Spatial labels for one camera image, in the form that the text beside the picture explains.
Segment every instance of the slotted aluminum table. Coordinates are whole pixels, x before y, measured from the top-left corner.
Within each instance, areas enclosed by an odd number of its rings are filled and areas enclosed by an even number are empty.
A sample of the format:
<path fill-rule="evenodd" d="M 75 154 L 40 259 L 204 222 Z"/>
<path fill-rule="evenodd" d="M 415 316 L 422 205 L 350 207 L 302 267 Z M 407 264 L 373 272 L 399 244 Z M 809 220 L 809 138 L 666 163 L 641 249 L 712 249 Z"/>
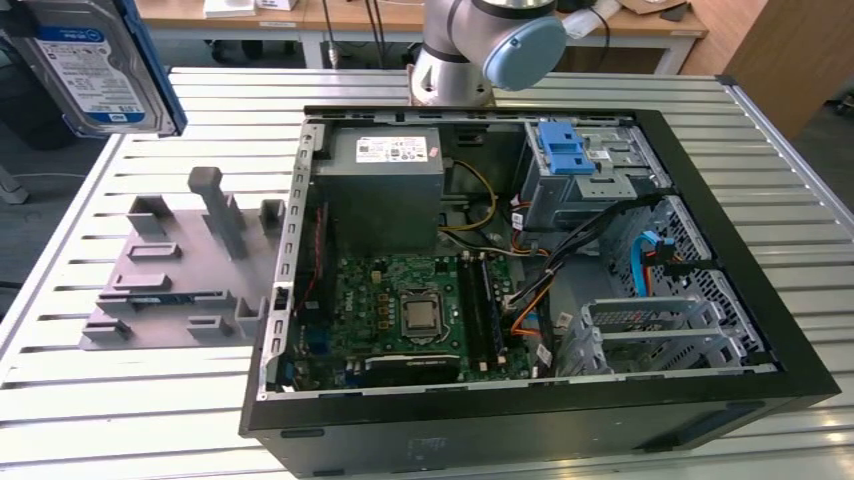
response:
<path fill-rule="evenodd" d="M 303 105 L 405 104 L 406 76 L 175 69 L 171 79 L 190 115 L 184 136 L 111 138 L 0 326 L 2 478 L 290 477 L 237 434 L 250 347 L 84 352 L 80 329 L 130 231 L 134 196 L 202 208 L 187 174 L 210 165 L 242 205 L 287 200 Z M 554 75 L 498 97 L 499 105 L 665 113 L 844 393 L 680 455 L 411 476 L 853 478 L 854 222 L 740 89 L 706 77 Z"/>

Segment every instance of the ram slot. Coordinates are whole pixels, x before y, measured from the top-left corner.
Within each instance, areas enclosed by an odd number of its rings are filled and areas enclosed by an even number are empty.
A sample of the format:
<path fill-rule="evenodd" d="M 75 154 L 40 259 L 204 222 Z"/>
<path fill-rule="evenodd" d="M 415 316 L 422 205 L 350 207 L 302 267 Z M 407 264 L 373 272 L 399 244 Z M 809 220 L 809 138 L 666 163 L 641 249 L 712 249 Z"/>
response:
<path fill-rule="evenodd" d="M 459 282 L 459 302 L 463 313 L 463 327 L 466 329 L 466 346 L 469 349 L 469 363 L 475 371 L 486 371 L 489 365 L 487 346 L 493 343 L 485 337 L 482 320 L 485 318 L 483 305 L 483 276 L 478 262 L 461 258 L 457 262 L 457 280 Z"/>
<path fill-rule="evenodd" d="M 485 288 L 485 299 L 486 299 L 486 318 L 483 322 L 483 328 L 486 330 L 486 336 L 493 340 L 491 350 L 490 350 L 490 359 L 503 365 L 506 363 L 505 359 L 505 338 L 502 336 L 502 314 L 498 309 L 498 298 L 497 294 L 493 291 L 493 279 L 490 277 L 490 269 L 487 261 L 479 260 L 481 262 L 481 278 Z"/>

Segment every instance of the open computer tower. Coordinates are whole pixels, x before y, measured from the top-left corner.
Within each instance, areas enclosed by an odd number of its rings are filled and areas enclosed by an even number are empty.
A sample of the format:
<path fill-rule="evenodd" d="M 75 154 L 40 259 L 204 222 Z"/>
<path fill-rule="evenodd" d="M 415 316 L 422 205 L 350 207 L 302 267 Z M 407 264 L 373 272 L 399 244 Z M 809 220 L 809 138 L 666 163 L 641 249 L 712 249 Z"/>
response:
<path fill-rule="evenodd" d="M 294 475 L 692 449 L 838 393 L 658 112 L 306 115 L 241 425 Z"/>

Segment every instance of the hard disk drive label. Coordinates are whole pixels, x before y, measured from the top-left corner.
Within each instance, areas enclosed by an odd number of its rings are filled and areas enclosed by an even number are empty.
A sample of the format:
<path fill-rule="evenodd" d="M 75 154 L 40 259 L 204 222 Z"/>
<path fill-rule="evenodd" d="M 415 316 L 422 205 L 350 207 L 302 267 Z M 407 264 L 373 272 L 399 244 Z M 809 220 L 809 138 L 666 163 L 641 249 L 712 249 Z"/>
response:
<path fill-rule="evenodd" d="M 110 64 L 110 44 L 98 29 L 42 27 L 36 43 L 90 117 L 103 123 L 146 118 L 128 78 Z"/>
<path fill-rule="evenodd" d="M 362 137 L 357 142 L 357 163 L 427 160 L 427 137 Z"/>

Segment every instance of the green circuit board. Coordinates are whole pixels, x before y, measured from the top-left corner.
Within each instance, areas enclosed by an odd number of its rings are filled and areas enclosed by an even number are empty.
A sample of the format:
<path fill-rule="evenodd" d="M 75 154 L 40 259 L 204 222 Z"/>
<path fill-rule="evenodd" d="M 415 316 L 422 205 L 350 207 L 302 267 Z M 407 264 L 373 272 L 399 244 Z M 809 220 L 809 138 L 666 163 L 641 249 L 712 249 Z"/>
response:
<path fill-rule="evenodd" d="M 529 378 L 529 356 L 522 342 L 509 345 L 502 367 L 483 372 L 467 358 L 465 314 L 459 303 L 458 265 L 454 256 L 394 255 L 342 258 L 338 262 L 335 321 L 330 330 L 330 359 L 382 355 L 447 354 L 461 357 L 459 381 Z M 503 257 L 487 260 L 494 292 L 511 291 Z M 435 336 L 413 338 L 403 313 L 407 299 L 438 298 L 442 327 Z M 343 373 L 315 377 L 322 387 L 342 388 Z"/>

